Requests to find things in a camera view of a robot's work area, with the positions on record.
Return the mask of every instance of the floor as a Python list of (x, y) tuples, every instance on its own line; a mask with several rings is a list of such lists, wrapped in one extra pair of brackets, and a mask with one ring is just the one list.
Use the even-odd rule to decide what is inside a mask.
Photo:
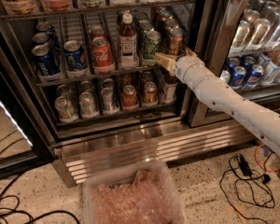
[[(271, 189), (275, 201), (275, 208), (254, 207), (238, 201), (234, 194), (235, 175), (227, 172), (222, 188), (227, 192), (228, 198), (235, 208), (246, 217), (257, 217), (267, 222), (248, 220), (241, 217), (228, 204), (223, 191), (220, 189), (220, 179), (225, 171), (230, 169), (229, 159), (235, 154), (243, 154), (251, 169), (263, 173), (254, 158), (256, 144), (244, 144), (236, 147), (227, 147), (202, 155), (197, 155), (180, 161), (168, 163), (172, 179), (182, 200), (186, 223), (276, 223), (280, 224), (280, 177), (276, 173), (268, 173), (271, 181), (267, 184)], [(265, 162), (265, 149), (258, 148), (257, 158), (260, 165)], [(279, 168), (280, 160), (272, 155), (266, 162), (268, 170)], [(0, 193), (12, 180), (0, 181)], [(267, 193), (263, 189), (253, 187), (255, 199), (259, 203), (268, 201)], [(252, 194), (246, 183), (239, 182), (238, 192), (243, 199), (252, 200)], [(22, 210), (36, 218), (51, 211), (64, 210), (71, 212), (83, 224), (83, 186), (79, 185), (68, 189), (55, 173), (52, 166), (45, 165), (22, 175), (6, 192), (7, 195), (16, 195), (20, 199), (17, 210)], [(15, 199), (3, 200), (2, 207), (15, 205)], [(10, 224), (26, 223), (29, 219), (23, 214), (14, 214), (7, 217)], [(71, 224), (76, 223), (67, 214), (53, 214), (39, 219), (37, 224)]]

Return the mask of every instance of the label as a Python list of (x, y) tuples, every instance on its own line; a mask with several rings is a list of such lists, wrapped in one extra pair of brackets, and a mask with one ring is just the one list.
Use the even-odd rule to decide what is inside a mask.
[(119, 37), (119, 63), (122, 67), (134, 67), (134, 63), (138, 60), (136, 50), (136, 35)]

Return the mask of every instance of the plastic bin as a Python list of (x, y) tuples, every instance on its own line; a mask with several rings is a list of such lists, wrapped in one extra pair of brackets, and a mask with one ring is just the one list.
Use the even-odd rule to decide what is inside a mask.
[[(178, 196), (178, 193), (175, 189), (175, 184), (170, 176), (169, 169), (164, 161), (147, 161), (142, 163), (135, 163), (128, 166), (123, 166), (116, 169), (110, 169), (105, 173), (95, 175), (91, 178), (86, 179), (83, 186), (83, 195), (84, 195), (84, 212), (85, 212), (85, 223), (86, 224), (102, 224), (104, 223), (103, 219), (100, 218), (96, 213), (96, 208), (100, 208), (100, 203), (97, 199), (95, 199), (95, 193), (99, 189), (101, 190), (102, 184), (107, 185), (112, 189), (114, 185), (122, 185), (122, 184), (132, 184), (137, 171), (138, 170), (147, 170), (156, 172), (156, 186), (152, 187), (151, 189), (146, 189), (144, 193), (140, 190), (140, 186), (134, 186), (139, 189), (135, 191), (139, 196), (138, 203), (133, 203), (133, 205), (129, 205), (131, 200), (135, 200), (133, 198), (129, 200), (129, 195), (126, 195), (127, 198), (118, 198), (115, 200), (117, 204), (123, 203), (126, 206), (126, 210), (123, 213), (118, 213), (120, 217), (125, 217), (125, 213), (128, 212), (135, 212), (137, 208), (141, 208), (140, 212), (147, 212), (147, 217), (141, 216), (138, 213), (135, 213), (137, 220), (141, 220), (141, 223), (156, 223), (156, 222), (145, 222), (145, 218), (150, 218), (151, 213), (159, 213), (161, 217), (166, 218), (166, 223), (174, 223), (174, 224), (184, 224), (185, 215), (184, 210), (182, 208), (182, 203)], [(109, 213), (112, 213), (115, 210), (108, 210), (105, 212), (104, 216)]]

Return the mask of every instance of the green can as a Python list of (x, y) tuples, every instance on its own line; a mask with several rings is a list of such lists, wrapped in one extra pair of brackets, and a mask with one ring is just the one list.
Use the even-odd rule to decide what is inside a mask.
[(142, 51), (143, 58), (146, 60), (154, 60), (155, 53), (161, 50), (161, 33), (158, 31), (149, 31), (144, 41)]
[(144, 46), (144, 40), (147, 36), (147, 33), (149, 31), (153, 31), (153, 25), (149, 22), (149, 21), (143, 21), (140, 23), (140, 27), (139, 27), (139, 35), (138, 35), (138, 48), (140, 48), (140, 50), (143, 50), (143, 46)]

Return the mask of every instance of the black cable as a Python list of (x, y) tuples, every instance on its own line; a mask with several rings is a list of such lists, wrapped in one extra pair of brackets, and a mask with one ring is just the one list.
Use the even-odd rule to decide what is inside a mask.
[(26, 215), (29, 218), (29, 221), (26, 222), (25, 224), (33, 224), (35, 223), (37, 220), (43, 218), (43, 217), (47, 217), (49, 215), (52, 214), (56, 214), (56, 213), (63, 213), (63, 214), (67, 214), (70, 217), (73, 218), (73, 220), (76, 222), (76, 224), (79, 224), (78, 219), (76, 218), (76, 216), (70, 212), (64, 211), (64, 210), (57, 210), (57, 211), (52, 211), (52, 212), (48, 212), (42, 216), (39, 216), (37, 218), (33, 218), (28, 212), (26, 211), (22, 211), (22, 210), (17, 210), (17, 208), (20, 205), (20, 199), (18, 196), (16, 195), (7, 195), (4, 196), (5, 193), (8, 191), (8, 189), (20, 178), (21, 175), (18, 175), (17, 177), (15, 177), (10, 183), (8, 183), (8, 185), (4, 188), (4, 190), (0, 193), (0, 203), (5, 200), (5, 199), (10, 199), (13, 198), (16, 200), (15, 202), (15, 206), (13, 208), (8, 208), (8, 207), (1, 207), (0, 206), (0, 224), (8, 224), (7, 222), (7, 217), (11, 216), (13, 214), (23, 214)]
[[(265, 163), (268, 161), (268, 159), (272, 156), (272, 153), (268, 156), (268, 158), (266, 159), (266, 161), (264, 162), (264, 167), (265, 167)], [(243, 157), (241, 154), (237, 154), (237, 155), (234, 155), (232, 156), (230, 159), (229, 159), (229, 166), (230, 166), (230, 169), (228, 169), (227, 171), (225, 171), (223, 173), (223, 176), (219, 182), (219, 185), (220, 185), (220, 188), (221, 190), (223, 191), (226, 199), (227, 199), (227, 202), (229, 203), (229, 205), (234, 209), (235, 212), (237, 212), (241, 217), (247, 219), (247, 220), (259, 220), (259, 221), (262, 221), (263, 223), (266, 223), (268, 224), (267, 221), (265, 221), (264, 219), (262, 218), (259, 218), (259, 217), (246, 217), (244, 214), (242, 214), (231, 202), (230, 198), (228, 197), (226, 191), (224, 190), (223, 186), (222, 186), (222, 182), (226, 176), (227, 173), (233, 173), (236, 177), (237, 177), (237, 180), (235, 181), (234, 183), (234, 188), (235, 188), (235, 195), (237, 196), (238, 200), (243, 202), (243, 203), (247, 203), (247, 204), (251, 204), (251, 205), (254, 205), (256, 207), (264, 207), (264, 208), (274, 208), (275, 207), (275, 202), (274, 202), (274, 198), (273, 198), (273, 194), (272, 194), (272, 191), (271, 189), (266, 185), (264, 184), (263, 182), (260, 184), (259, 182), (260, 181), (263, 181), (263, 177), (266, 175), (266, 170), (264, 172), (264, 174), (260, 174), (258, 171), (256, 170), (253, 170), (251, 169), (252, 171), (252, 175), (250, 177), (247, 177), (247, 178), (244, 178), (244, 177), (241, 177), (238, 173), (237, 173), (237, 170), (239, 170), (239, 167), (233, 167), (232, 164), (231, 164), (231, 161), (232, 160), (235, 160), (237, 161), (238, 163), (238, 166), (239, 166), (239, 163), (240, 163), (240, 158)], [(246, 201), (246, 200), (243, 200), (240, 195), (239, 195), (239, 189), (238, 189), (238, 185), (239, 183), (241, 182), (244, 182), (245, 184), (247, 184), (251, 190), (251, 194), (252, 194), (252, 200), (253, 200), (253, 203), (250, 202), (250, 201)], [(253, 182), (255, 185), (257, 185), (257, 187), (259, 187), (260, 189), (262, 189), (268, 197), (270, 197), (267, 201), (263, 202), (263, 203), (259, 203), (256, 201), (256, 198), (255, 198), (255, 194), (254, 194), (254, 190), (252, 188), (252, 185), (250, 182)]]

